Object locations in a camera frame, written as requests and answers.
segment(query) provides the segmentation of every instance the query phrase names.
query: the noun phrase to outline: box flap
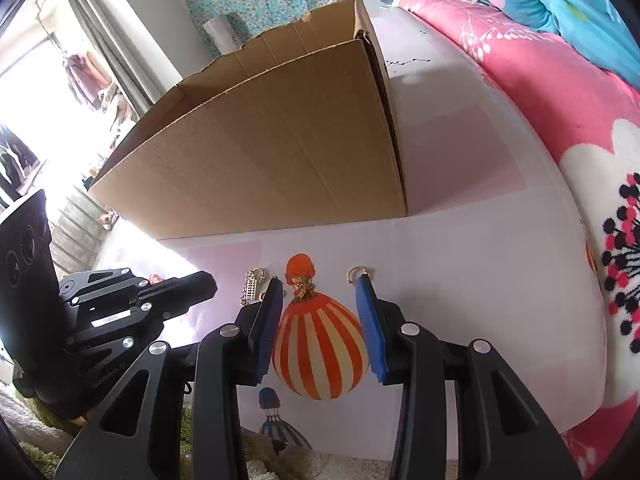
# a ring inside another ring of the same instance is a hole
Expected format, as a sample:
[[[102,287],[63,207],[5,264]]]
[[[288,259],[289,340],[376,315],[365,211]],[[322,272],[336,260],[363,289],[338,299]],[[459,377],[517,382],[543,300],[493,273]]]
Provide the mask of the box flap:
[[[394,127],[393,117],[395,115],[394,102],[391,93],[391,83],[389,82],[389,74],[386,70],[385,57],[382,54],[380,43],[376,36],[376,32],[373,29],[373,24],[369,18],[366,7],[362,0],[354,0],[354,37],[362,38],[365,41],[367,55],[372,63],[372,70],[376,82],[378,83],[378,91],[380,92],[380,98],[385,107],[385,113],[388,119],[389,131],[391,132],[391,139],[396,152],[396,160],[398,161],[398,168],[400,170],[400,179],[402,183],[402,189],[404,190],[404,172],[402,171],[402,157],[400,156],[401,149],[398,145],[398,136]]]
[[[138,121],[99,171],[94,184],[140,144],[216,95],[275,66],[352,40],[359,30],[356,19],[362,20],[356,18],[354,9],[366,15],[362,0],[342,0],[319,7],[298,22],[259,34],[241,50],[220,56],[185,78]]]
[[[140,227],[157,238],[403,216],[366,48],[363,38],[330,46],[235,86],[153,136],[92,189],[123,216],[143,218]]]

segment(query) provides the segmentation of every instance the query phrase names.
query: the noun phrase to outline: gold key ring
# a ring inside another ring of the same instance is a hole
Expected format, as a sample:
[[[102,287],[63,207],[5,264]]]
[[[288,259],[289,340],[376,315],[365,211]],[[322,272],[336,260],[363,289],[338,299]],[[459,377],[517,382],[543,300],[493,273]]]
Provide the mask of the gold key ring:
[[[356,276],[356,271],[360,270],[361,272]],[[368,274],[367,269],[363,266],[356,265],[351,267],[351,269],[347,270],[347,281],[350,285],[355,285],[356,280],[362,276],[363,274]]]
[[[259,282],[261,282],[266,277],[264,275],[264,270],[261,269],[260,267],[257,267],[256,269],[251,269],[251,272],[254,274],[255,279],[258,280]]]
[[[266,291],[266,290],[264,290],[264,291],[262,291],[262,292],[258,295],[258,298],[260,299],[260,301],[264,301],[264,295],[265,295],[266,293],[267,293],[267,291]],[[282,291],[282,297],[284,298],[286,295],[287,295],[287,291],[286,291],[286,290],[283,290],[283,291]]]

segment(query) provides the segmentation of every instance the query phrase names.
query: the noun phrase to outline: hot air balloon ornament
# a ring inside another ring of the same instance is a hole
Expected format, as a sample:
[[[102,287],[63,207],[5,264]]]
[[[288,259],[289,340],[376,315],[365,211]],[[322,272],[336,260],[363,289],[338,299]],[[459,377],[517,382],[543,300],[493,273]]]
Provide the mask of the hot air balloon ornament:
[[[314,264],[306,254],[287,263],[294,298],[285,310],[273,349],[272,365],[294,393],[315,400],[337,399],[353,390],[369,367],[357,316],[315,290]]]
[[[263,388],[258,395],[260,407],[264,410],[267,420],[260,428],[260,434],[275,438],[285,444],[308,447],[311,449],[309,441],[296,428],[286,420],[280,418],[280,399],[273,388]]]

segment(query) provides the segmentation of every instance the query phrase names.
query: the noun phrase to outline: metal screw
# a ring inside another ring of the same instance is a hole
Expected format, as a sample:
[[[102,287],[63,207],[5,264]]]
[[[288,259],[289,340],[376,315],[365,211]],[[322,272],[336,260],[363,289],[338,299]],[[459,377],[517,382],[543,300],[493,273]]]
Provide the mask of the metal screw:
[[[488,354],[491,351],[491,345],[484,339],[474,341],[474,350],[479,354]]]
[[[220,328],[220,335],[222,337],[234,337],[238,335],[238,332],[240,332],[240,328],[232,323],[226,324]]]
[[[404,335],[418,335],[420,333],[420,327],[415,323],[405,323],[400,327],[400,330]]]
[[[149,353],[153,355],[160,355],[166,351],[166,343],[164,341],[156,341],[149,345]]]

